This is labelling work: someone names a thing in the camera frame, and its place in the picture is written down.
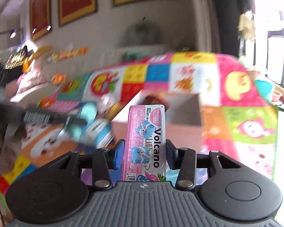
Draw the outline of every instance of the metal bolt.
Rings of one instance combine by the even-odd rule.
[[[191,186],[193,186],[193,182],[190,180],[180,180],[178,182],[178,185],[182,188],[190,188]]]
[[[95,182],[95,185],[98,188],[107,188],[110,185],[110,183],[107,180],[98,180]]]

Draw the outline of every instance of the barcode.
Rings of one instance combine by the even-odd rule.
[[[126,181],[135,182],[136,181],[136,173],[126,173]]]
[[[135,182],[136,181],[136,177],[127,176],[126,181]]]
[[[48,123],[49,118],[50,118],[50,115],[48,114],[46,115],[46,114],[40,114],[40,113],[26,112],[23,121],[24,123],[46,125]]]

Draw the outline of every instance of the cartoon print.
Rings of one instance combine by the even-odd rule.
[[[227,75],[225,80],[225,91],[229,99],[241,100],[241,94],[251,89],[251,80],[247,73],[234,71]]]
[[[78,81],[67,82],[63,85],[61,93],[70,93],[78,89]]]
[[[255,118],[254,120],[245,120],[237,127],[242,134],[254,139],[261,139],[265,136],[276,133],[275,129],[265,129],[264,120],[261,118]]]
[[[154,182],[153,180],[149,179],[148,177],[145,177],[143,175],[139,175],[137,178],[136,178],[136,182]]]
[[[147,172],[145,172],[145,176],[148,178],[148,179],[150,179],[150,180],[152,180],[152,181],[155,181],[155,182],[158,182],[158,181],[160,181],[159,180],[159,178],[156,176],[156,175],[154,175],[154,174],[148,174]]]
[[[145,120],[136,128],[136,133],[147,139],[153,134],[155,130],[156,127]]]
[[[217,58],[213,53],[202,52],[178,52],[173,55],[172,63],[217,63]]]
[[[134,164],[146,164],[150,161],[148,147],[133,147],[131,151],[131,162]]]
[[[186,75],[191,76],[194,72],[195,72],[195,70],[192,67],[192,65],[183,66],[181,68],[181,75],[182,76],[186,76]]]
[[[207,92],[211,91],[212,88],[213,88],[213,83],[212,83],[211,79],[206,79],[205,83],[207,85],[206,91]]]
[[[176,81],[176,88],[190,93],[193,88],[193,78],[190,76]]]
[[[269,145],[263,148],[262,145],[249,145],[248,150],[253,155],[252,163],[254,163],[254,170],[268,178],[271,178],[273,175],[273,147]]]
[[[145,124],[142,123],[142,124],[141,124],[141,129],[140,129],[140,131],[139,131],[139,134],[140,134],[141,136],[146,135],[147,129],[149,129],[150,126],[151,126],[151,124],[145,125]]]
[[[26,124],[25,129],[27,136],[25,139],[22,139],[21,148],[25,148],[32,139],[35,139],[38,135],[40,135],[44,130],[48,129],[49,127],[50,125]]]
[[[104,72],[99,74],[91,83],[91,92],[98,96],[114,93],[116,89],[116,83],[119,81],[118,76],[118,72]]]
[[[40,155],[47,154],[50,150],[53,150],[61,145],[61,141],[57,140],[56,136],[52,136],[45,142],[37,142],[30,151],[31,158],[37,158]]]

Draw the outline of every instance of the white wall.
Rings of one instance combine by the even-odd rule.
[[[20,16],[3,17],[0,19],[0,32],[20,28]],[[14,38],[10,38],[10,33],[0,35],[0,51],[17,46],[21,43],[20,33],[18,32]]]
[[[106,49],[120,47],[126,29],[146,16],[161,27],[163,43],[171,47],[194,46],[191,0],[147,0],[118,7],[112,3],[112,0],[98,0],[97,13],[59,28],[58,0],[51,0],[52,32],[34,43],[58,49],[72,43],[75,49],[90,47],[93,57],[99,57]],[[26,39],[30,39],[29,0],[22,4],[20,25],[25,28]]]

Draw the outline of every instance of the pink candy package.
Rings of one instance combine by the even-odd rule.
[[[123,181],[166,181],[165,109],[131,106],[123,157]]]

